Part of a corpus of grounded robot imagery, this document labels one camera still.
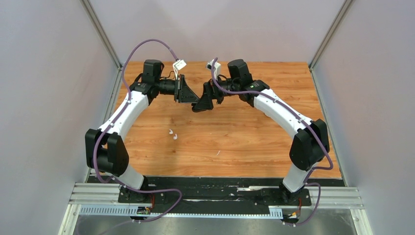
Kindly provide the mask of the right aluminium frame post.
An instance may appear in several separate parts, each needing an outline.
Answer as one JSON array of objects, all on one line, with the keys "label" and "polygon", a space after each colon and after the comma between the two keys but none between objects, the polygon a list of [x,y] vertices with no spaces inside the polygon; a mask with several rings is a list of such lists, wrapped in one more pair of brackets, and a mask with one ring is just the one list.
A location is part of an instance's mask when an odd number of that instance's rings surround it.
[{"label": "right aluminium frame post", "polygon": [[344,17],[348,13],[350,7],[353,5],[354,0],[344,0],[343,4],[341,5],[338,13],[336,14],[333,22],[331,23],[326,35],[324,36],[322,42],[320,43],[316,53],[314,54],[311,62],[308,64],[308,68],[310,71],[313,71],[314,68],[317,66],[318,62],[320,61],[323,53],[325,52],[327,46],[329,45],[332,37],[335,35],[337,29],[341,25]]}]

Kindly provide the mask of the aluminium frame post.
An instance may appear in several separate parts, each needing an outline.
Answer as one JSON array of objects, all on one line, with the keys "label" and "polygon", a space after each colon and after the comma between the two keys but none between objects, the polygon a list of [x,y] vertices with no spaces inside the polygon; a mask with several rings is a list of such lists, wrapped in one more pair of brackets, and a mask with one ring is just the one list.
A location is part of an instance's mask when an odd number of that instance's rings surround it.
[{"label": "aluminium frame post", "polygon": [[106,51],[108,52],[112,62],[117,67],[118,70],[121,70],[122,63],[120,62],[120,59],[113,47],[113,45],[110,42],[110,39],[108,35],[105,32],[105,29],[102,25],[102,23],[99,20],[99,17],[97,13],[95,12],[95,9],[91,3],[90,0],[80,0],[81,4],[83,5],[88,17],[90,18],[90,21],[92,25],[94,26],[99,38],[101,39],[101,42],[103,43]]},{"label": "aluminium frame post", "polygon": [[344,17],[348,13],[350,7],[353,5],[354,0],[344,0],[343,4],[341,5],[338,13],[336,14],[333,22],[331,23],[326,35],[324,36],[322,42],[320,43],[316,53],[314,54],[311,62],[308,64],[308,68],[310,71],[313,71],[314,68],[317,66],[318,62],[320,61],[323,53],[325,52],[327,46],[329,45],[332,37],[335,35],[337,29],[341,25]]}]

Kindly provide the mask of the left aluminium frame post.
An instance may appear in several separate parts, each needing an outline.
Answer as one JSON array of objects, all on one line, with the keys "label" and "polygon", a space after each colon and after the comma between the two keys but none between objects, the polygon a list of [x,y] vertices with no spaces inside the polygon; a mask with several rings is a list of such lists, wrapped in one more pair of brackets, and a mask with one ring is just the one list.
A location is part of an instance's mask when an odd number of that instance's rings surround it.
[{"label": "left aluminium frame post", "polygon": [[110,42],[110,39],[108,35],[105,32],[105,29],[102,25],[102,23],[99,20],[99,17],[97,13],[95,12],[95,9],[91,3],[90,0],[80,0],[81,4],[83,5],[88,17],[90,18],[90,21],[92,25],[94,26],[99,38],[101,39],[101,42],[103,43],[106,51],[108,52],[112,62],[117,67],[118,70],[121,70],[122,63],[120,62],[120,59],[113,47],[113,45]]}]

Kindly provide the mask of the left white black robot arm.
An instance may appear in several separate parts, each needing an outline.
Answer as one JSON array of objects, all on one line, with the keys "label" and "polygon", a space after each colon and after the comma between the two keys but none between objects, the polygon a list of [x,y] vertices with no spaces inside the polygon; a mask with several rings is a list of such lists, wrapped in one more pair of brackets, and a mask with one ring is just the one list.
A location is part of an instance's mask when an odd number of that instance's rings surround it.
[{"label": "left white black robot arm", "polygon": [[86,163],[94,169],[100,182],[105,180],[100,173],[109,174],[109,179],[131,191],[138,202],[150,196],[147,178],[138,173],[129,163],[129,154],[124,139],[139,115],[160,94],[172,95],[178,103],[195,104],[198,96],[187,85],[179,70],[186,66],[178,59],[172,65],[174,78],[163,77],[164,63],[148,59],[143,63],[143,72],[128,86],[127,95],[113,115],[98,129],[89,129],[85,134]]}]

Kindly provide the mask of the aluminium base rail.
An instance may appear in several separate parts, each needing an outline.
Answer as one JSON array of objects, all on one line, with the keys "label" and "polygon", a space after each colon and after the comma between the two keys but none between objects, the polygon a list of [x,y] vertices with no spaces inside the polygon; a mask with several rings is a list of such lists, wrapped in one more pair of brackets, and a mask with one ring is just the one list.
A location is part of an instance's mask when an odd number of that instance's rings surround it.
[{"label": "aluminium base rail", "polygon": [[[284,202],[276,186],[179,186],[182,192],[181,203],[236,202],[252,206],[266,206],[282,209],[363,209],[364,205],[357,188],[308,186],[297,199]],[[177,200],[175,192],[151,193],[145,199],[123,191],[116,184],[77,183],[69,199],[70,204],[110,205],[127,207],[170,206]]]}]

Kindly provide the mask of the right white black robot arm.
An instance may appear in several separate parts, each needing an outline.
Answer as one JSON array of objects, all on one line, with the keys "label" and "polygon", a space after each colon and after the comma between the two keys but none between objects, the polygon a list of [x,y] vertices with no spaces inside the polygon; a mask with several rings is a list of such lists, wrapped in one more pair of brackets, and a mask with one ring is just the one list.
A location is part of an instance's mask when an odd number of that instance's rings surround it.
[{"label": "right white black robot arm", "polygon": [[329,158],[329,139],[326,123],[312,120],[297,112],[262,80],[253,79],[247,63],[236,59],[227,64],[230,77],[221,73],[217,59],[206,64],[211,79],[204,83],[203,95],[192,106],[193,112],[213,109],[213,103],[223,102],[224,97],[237,95],[240,100],[263,112],[275,121],[292,139],[289,151],[291,166],[279,185],[279,197],[285,204],[292,204],[306,185],[306,181],[324,158]]}]

